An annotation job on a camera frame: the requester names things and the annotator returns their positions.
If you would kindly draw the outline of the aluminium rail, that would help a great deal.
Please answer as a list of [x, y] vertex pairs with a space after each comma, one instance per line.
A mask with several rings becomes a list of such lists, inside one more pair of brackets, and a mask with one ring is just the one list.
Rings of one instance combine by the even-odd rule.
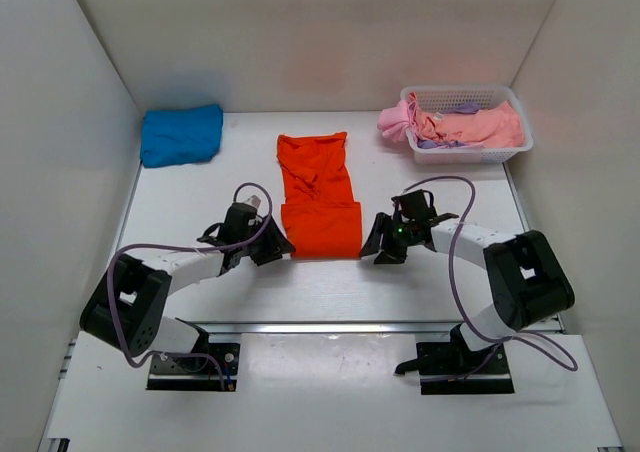
[[209, 321], [197, 325], [213, 334], [276, 334], [276, 335], [343, 335], [343, 334], [445, 334], [457, 322], [438, 321]]

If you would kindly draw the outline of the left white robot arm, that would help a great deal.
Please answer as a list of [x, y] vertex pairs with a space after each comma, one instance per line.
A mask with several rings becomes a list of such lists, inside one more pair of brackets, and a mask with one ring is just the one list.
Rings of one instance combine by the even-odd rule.
[[224, 275], [244, 257], [261, 266], [295, 252], [276, 222], [270, 215], [260, 216], [258, 207], [255, 196], [232, 203], [224, 221], [209, 226], [195, 246], [122, 248], [84, 307], [80, 329], [120, 350], [134, 368], [152, 356], [176, 360], [188, 370], [207, 363], [218, 367], [209, 354], [206, 331], [165, 316], [164, 309], [173, 293]]

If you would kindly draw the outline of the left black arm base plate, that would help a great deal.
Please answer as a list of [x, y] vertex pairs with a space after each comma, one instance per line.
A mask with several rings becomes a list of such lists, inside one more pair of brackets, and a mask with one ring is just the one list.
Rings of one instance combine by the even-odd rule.
[[209, 359], [153, 358], [146, 389], [149, 391], [224, 392], [237, 390], [241, 358], [239, 335], [223, 335], [209, 341]]

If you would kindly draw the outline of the white plastic basket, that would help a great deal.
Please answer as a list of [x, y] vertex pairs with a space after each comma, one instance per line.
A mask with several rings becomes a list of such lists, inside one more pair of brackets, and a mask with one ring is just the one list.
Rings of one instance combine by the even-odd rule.
[[514, 148], [445, 148], [422, 149], [415, 135], [406, 131], [414, 160], [423, 165], [504, 163], [513, 156], [533, 148], [534, 139], [523, 107], [513, 91], [502, 85], [429, 85], [407, 86], [400, 92], [402, 100], [415, 95], [419, 107], [428, 112], [444, 112], [468, 102], [475, 102], [482, 109], [493, 109], [507, 102], [520, 117], [524, 143]]

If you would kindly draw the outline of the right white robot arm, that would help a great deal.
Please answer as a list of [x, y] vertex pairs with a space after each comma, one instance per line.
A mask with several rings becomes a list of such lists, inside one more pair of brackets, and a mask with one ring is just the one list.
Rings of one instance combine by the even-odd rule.
[[469, 224], [464, 216], [439, 214], [426, 190], [395, 196], [392, 202], [391, 214], [376, 215], [361, 256], [373, 257], [377, 265], [399, 265], [409, 248], [423, 246], [446, 255], [450, 275], [457, 259], [482, 268], [492, 298], [475, 317], [462, 311], [463, 321], [447, 342], [397, 365], [396, 375], [427, 371], [460, 380], [480, 371], [500, 346], [530, 325], [574, 306], [573, 288], [543, 233], [503, 234]]

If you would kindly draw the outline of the light pink t-shirt in basket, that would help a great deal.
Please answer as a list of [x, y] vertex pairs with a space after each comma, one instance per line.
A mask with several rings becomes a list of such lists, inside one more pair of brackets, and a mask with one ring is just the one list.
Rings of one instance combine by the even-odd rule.
[[413, 133], [417, 140], [445, 147], [516, 148], [526, 141], [520, 116], [507, 101], [473, 114], [419, 111]]

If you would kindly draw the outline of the pink t-shirt over basket edge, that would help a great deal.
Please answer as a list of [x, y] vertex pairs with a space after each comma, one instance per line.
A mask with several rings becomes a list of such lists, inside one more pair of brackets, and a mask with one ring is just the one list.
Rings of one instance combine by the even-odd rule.
[[396, 106], [384, 109], [377, 120], [377, 130], [384, 139], [394, 143], [403, 141], [409, 136], [416, 137], [416, 113], [418, 102], [414, 94], [401, 99]]

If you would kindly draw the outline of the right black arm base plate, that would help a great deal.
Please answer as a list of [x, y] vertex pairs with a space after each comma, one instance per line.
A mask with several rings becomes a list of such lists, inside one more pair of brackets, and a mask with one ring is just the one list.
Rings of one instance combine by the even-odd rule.
[[463, 352], [452, 342], [418, 342], [416, 357], [394, 374], [419, 374], [422, 395], [508, 395], [515, 392], [503, 345]]

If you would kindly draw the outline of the orange t-shirt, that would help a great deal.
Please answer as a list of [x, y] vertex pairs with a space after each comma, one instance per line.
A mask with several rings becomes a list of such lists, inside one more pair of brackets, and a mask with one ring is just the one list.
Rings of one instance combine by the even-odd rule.
[[277, 139], [281, 222], [299, 260], [357, 259], [362, 209], [346, 167], [347, 134]]

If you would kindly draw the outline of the folded blue t-shirt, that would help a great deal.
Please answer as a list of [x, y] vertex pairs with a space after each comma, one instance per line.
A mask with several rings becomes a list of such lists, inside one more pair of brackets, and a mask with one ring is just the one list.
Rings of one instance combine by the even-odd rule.
[[209, 162], [219, 151], [224, 113], [217, 104], [184, 110], [149, 110], [142, 130], [145, 168]]

